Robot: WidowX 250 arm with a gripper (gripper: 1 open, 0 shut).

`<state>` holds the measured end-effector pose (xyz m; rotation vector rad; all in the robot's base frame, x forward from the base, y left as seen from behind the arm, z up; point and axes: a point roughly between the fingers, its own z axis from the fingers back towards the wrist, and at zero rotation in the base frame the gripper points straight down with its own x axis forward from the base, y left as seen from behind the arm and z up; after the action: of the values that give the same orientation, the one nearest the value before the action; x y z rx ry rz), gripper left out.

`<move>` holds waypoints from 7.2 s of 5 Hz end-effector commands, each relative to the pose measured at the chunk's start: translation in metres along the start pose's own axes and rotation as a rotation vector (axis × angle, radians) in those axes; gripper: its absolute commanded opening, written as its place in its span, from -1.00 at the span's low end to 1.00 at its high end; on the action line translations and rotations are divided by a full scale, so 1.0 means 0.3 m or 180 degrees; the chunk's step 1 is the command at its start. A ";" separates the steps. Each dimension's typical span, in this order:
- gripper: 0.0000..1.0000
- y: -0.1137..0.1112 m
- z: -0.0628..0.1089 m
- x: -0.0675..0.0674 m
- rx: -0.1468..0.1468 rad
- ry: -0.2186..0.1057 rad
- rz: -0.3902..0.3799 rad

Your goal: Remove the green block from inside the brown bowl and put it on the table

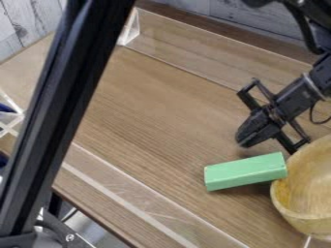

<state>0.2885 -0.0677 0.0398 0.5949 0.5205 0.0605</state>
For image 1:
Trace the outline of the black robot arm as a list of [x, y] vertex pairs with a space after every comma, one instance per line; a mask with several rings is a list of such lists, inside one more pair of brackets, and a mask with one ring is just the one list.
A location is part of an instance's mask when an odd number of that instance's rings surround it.
[[[296, 19], [306, 45], [320, 58], [307, 75], [268, 95], [265, 106], [239, 91], [251, 115], [235, 139], [243, 147], [275, 139], [296, 152], [299, 145], [281, 127], [331, 97], [331, 0], [243, 0], [252, 8], [273, 1]], [[43, 224], [37, 215], [135, 4], [136, 0], [67, 2], [0, 182], [0, 248], [32, 248], [36, 243], [35, 229]]]

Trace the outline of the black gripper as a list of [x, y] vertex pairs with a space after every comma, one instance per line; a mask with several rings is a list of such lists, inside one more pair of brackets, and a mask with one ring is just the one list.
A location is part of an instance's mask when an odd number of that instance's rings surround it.
[[[249, 91], [257, 87], [265, 96], [268, 103], [260, 105]], [[295, 118], [311, 107], [308, 84], [302, 78], [296, 79], [277, 94], [272, 94], [261, 82], [253, 78], [252, 82], [236, 93], [239, 99], [251, 110], [248, 118], [239, 126], [236, 142], [244, 147], [264, 142], [268, 139], [277, 140], [290, 154], [311, 141], [307, 133]], [[290, 124], [302, 139], [291, 141], [281, 131], [285, 124]]]

